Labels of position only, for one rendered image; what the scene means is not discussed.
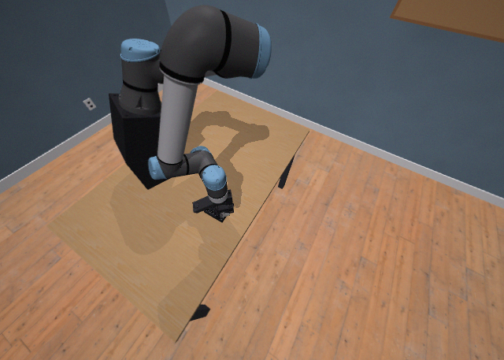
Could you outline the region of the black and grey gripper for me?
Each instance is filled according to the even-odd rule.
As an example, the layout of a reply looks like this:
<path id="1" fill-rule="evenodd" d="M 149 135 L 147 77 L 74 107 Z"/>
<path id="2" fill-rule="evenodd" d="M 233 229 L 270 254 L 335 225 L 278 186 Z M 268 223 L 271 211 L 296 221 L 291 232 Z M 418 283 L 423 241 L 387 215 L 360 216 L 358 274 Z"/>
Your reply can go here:
<path id="1" fill-rule="evenodd" d="M 231 190 L 228 190 L 228 197 L 224 202 L 222 202 L 223 204 L 214 202 L 211 203 L 215 204 L 215 206 L 213 206 L 213 211 L 214 214 L 216 215 L 217 220 L 221 220 L 222 217 L 227 217 L 230 215 L 230 213 L 234 213 Z"/>

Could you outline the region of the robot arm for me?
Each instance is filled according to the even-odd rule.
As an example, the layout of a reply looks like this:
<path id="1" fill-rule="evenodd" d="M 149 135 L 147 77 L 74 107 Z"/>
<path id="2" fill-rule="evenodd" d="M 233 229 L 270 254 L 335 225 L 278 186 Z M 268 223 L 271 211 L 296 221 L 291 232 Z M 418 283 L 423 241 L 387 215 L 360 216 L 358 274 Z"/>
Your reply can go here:
<path id="1" fill-rule="evenodd" d="M 194 213 L 228 197 L 225 171 L 206 147 L 184 154 L 198 85 L 214 75 L 259 78 L 269 65 L 271 51 L 265 28 L 208 5 L 181 14 L 161 50 L 144 39 L 126 39 L 121 44 L 119 105 L 139 115 L 161 111 L 157 157 L 148 160 L 150 175 L 161 180 L 198 173 L 208 196 L 193 202 Z M 162 101 L 158 84 L 163 84 Z"/>

